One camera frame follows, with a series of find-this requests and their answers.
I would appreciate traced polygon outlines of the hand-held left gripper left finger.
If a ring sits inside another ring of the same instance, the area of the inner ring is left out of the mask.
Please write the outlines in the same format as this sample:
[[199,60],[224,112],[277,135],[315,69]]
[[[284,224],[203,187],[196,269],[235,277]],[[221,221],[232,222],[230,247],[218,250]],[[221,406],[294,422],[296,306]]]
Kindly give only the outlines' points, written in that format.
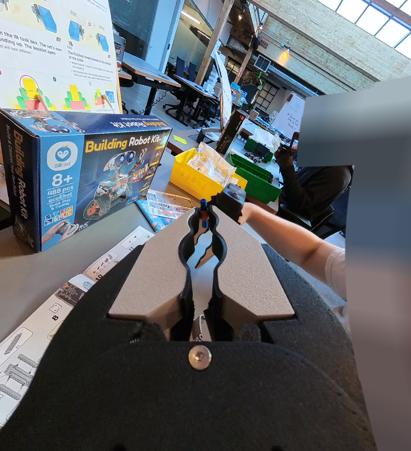
[[196,208],[145,243],[119,291],[109,316],[157,323],[171,340],[188,341],[194,319],[191,273]]

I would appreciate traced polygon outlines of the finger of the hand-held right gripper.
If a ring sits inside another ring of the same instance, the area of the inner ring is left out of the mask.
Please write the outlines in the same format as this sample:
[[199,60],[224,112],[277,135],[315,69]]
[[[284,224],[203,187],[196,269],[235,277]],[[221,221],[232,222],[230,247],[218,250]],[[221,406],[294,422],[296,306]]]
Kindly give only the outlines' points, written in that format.
[[213,240],[211,241],[210,245],[205,249],[204,254],[200,257],[198,260],[195,268],[200,268],[204,264],[206,264],[209,260],[211,260],[214,257],[214,251],[213,251]]
[[210,230],[199,227],[198,233],[195,235],[195,249],[187,262],[199,262],[207,247],[210,245]]

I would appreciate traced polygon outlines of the yellow plastic bin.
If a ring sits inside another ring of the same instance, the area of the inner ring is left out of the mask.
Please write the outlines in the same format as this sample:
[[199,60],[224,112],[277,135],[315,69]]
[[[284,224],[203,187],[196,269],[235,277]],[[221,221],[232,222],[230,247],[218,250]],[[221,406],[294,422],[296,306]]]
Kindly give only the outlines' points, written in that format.
[[224,187],[188,165],[195,154],[197,149],[192,148],[175,157],[170,182],[198,200],[210,201]]

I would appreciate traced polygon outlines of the grey desk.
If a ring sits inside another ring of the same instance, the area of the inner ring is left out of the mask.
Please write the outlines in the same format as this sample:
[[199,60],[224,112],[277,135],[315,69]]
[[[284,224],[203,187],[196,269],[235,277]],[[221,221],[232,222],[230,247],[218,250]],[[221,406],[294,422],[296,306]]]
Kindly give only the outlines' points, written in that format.
[[[187,197],[187,193],[169,183],[174,156],[165,151],[160,163],[151,188]],[[41,253],[33,253],[14,236],[10,227],[0,230],[0,342],[64,282],[83,273],[138,226],[151,229],[138,206],[131,204]],[[216,263],[214,257],[195,269],[196,262],[188,262],[195,318],[208,306]],[[334,308],[344,305],[343,300],[326,285],[292,262],[288,264],[315,288],[328,306]]]

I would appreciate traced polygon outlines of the brown top standing desk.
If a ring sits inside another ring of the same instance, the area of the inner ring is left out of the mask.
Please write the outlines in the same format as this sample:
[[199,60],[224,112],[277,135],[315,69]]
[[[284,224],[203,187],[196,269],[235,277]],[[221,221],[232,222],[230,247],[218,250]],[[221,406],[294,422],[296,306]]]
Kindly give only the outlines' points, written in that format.
[[145,60],[130,53],[124,52],[122,67],[130,71],[132,81],[136,84],[151,87],[144,114],[150,115],[158,89],[171,92],[181,85],[168,77],[165,73],[156,69]]

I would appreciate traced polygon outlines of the large green bin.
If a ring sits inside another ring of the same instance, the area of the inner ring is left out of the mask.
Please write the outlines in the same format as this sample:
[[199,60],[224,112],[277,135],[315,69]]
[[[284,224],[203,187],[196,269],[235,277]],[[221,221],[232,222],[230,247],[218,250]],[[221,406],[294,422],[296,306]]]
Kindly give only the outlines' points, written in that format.
[[273,175],[269,171],[239,153],[229,153],[227,160],[236,168],[236,174],[247,181],[245,191],[248,195],[265,204],[278,199],[281,189],[271,183]]

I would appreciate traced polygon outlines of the printed sticker sheet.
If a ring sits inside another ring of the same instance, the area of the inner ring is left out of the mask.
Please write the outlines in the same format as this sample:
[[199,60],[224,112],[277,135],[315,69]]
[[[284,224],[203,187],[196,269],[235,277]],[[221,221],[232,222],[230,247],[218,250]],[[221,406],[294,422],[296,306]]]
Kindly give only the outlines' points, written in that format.
[[155,217],[175,220],[193,208],[191,200],[186,197],[149,189],[146,194],[149,213]]

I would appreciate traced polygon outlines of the blue cover manual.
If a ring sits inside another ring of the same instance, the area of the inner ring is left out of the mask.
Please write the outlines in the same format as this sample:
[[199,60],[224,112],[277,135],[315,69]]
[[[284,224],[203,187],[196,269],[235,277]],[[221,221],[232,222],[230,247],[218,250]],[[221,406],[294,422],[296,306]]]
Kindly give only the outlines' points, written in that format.
[[135,204],[137,204],[154,231],[160,231],[164,229],[170,223],[173,223],[178,217],[180,217],[180,215],[174,215],[173,217],[167,218],[152,214],[147,200],[137,200]]

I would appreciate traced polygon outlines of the small green bin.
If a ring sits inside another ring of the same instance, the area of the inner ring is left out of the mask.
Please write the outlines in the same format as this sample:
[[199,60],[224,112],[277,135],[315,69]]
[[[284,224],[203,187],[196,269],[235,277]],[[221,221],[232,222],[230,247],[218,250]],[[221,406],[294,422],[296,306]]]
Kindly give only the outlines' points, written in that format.
[[252,138],[248,138],[243,148],[244,155],[252,160],[254,163],[269,163],[273,159],[273,152],[270,149]]

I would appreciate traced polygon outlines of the black carton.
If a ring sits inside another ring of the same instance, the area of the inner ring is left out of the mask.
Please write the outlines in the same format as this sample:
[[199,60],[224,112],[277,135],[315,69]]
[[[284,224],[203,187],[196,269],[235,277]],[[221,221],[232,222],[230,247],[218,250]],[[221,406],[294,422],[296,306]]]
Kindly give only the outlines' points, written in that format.
[[234,110],[231,113],[230,119],[225,125],[219,140],[216,143],[215,150],[222,156],[226,154],[230,145],[235,137],[238,135],[238,131],[242,126],[242,123],[247,119],[248,114],[241,110]]

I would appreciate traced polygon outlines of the black office chair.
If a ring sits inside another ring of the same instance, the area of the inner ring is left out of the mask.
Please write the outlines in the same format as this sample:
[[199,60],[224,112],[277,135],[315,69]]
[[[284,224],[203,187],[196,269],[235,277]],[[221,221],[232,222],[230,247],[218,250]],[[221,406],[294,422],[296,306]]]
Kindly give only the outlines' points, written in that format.
[[[178,109],[181,107],[186,94],[186,92],[180,92],[176,95],[179,99],[178,104],[164,104],[163,109],[166,114],[177,119]],[[216,97],[191,92],[188,94],[180,118],[177,120],[185,126],[206,125],[206,122],[219,115],[219,112],[219,101]]]

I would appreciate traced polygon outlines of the white whiteboard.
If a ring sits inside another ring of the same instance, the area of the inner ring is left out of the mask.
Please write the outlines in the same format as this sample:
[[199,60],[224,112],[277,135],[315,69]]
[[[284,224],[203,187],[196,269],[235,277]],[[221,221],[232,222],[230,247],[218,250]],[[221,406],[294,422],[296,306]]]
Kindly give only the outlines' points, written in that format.
[[292,92],[280,112],[274,117],[271,127],[287,138],[299,132],[305,100]]

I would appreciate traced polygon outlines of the blue robot kit box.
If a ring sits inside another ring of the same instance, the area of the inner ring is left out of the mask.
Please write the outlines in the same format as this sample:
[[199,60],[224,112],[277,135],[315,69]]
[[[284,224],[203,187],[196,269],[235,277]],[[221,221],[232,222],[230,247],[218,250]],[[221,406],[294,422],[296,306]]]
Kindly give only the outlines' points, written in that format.
[[40,252],[143,198],[171,132],[156,116],[0,109],[14,234]]

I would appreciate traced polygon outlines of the instruction poster board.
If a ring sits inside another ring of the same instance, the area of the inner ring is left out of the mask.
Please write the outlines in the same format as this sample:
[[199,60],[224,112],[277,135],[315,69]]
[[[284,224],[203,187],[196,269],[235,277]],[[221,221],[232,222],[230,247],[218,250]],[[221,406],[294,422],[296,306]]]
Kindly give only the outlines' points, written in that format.
[[106,0],[0,1],[0,107],[120,113]]

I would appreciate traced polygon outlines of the wooden support post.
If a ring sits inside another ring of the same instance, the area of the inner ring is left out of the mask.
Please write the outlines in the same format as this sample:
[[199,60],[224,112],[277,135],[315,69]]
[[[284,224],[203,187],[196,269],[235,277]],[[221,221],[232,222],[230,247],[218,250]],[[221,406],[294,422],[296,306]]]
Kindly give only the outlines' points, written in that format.
[[223,31],[223,28],[225,27],[225,24],[227,22],[227,19],[228,19],[229,13],[231,11],[231,8],[233,6],[233,3],[234,3],[234,0],[225,0],[223,2],[219,1],[219,4],[221,6],[220,14],[218,15],[216,24],[213,27],[212,36],[208,43],[207,49],[205,51],[205,55],[204,55],[203,61],[201,63],[200,69],[198,70],[198,74],[197,74],[196,81],[195,81],[195,83],[198,85],[202,85],[202,82],[205,77],[205,73],[209,66],[211,53],[214,50],[216,42],[218,41],[220,34]]

